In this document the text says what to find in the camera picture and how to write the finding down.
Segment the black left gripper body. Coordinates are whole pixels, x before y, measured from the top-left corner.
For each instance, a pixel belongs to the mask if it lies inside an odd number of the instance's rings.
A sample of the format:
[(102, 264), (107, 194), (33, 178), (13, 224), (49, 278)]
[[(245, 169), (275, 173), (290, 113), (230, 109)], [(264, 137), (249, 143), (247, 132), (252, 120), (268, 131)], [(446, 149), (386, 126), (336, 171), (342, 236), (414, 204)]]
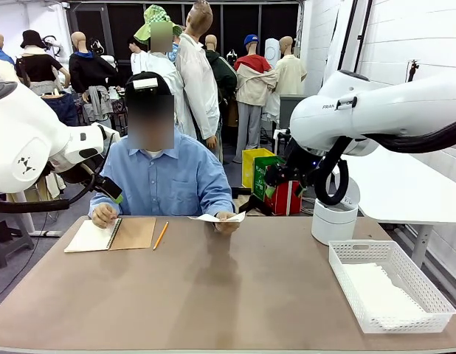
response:
[(79, 184), (91, 180), (92, 175), (100, 173), (103, 156), (98, 154), (76, 164), (71, 169), (60, 173), (60, 177), (70, 184)]

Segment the person's left hand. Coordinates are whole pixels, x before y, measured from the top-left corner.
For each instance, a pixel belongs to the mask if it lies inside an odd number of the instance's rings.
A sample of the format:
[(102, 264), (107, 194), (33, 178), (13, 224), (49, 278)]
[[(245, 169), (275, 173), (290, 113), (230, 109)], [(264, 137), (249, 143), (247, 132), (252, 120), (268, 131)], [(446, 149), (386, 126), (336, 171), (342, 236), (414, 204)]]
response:
[(240, 224), (239, 222), (227, 222), (227, 219), (234, 217), (234, 212), (218, 212), (216, 215), (219, 222), (214, 223), (215, 230), (223, 235), (231, 235), (235, 232)]

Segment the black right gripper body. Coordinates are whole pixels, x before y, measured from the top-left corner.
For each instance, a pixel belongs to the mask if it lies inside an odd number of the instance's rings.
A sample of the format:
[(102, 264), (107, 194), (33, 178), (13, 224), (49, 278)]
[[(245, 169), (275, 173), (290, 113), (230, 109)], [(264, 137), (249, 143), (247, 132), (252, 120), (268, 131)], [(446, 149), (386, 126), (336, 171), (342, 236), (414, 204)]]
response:
[(280, 165), (278, 177), (280, 183), (298, 181), (300, 184), (313, 184), (319, 157), (300, 147), (290, 139), (284, 151), (285, 164)]

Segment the person's right hand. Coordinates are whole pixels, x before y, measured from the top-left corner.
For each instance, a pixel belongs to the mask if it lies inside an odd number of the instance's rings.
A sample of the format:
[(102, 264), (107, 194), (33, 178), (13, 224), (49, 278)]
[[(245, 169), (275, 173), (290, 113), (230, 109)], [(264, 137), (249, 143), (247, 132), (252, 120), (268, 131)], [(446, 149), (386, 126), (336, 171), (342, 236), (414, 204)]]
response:
[(110, 204), (101, 203), (93, 209), (91, 220), (95, 226), (105, 229), (114, 224), (117, 216), (118, 214), (115, 208)]

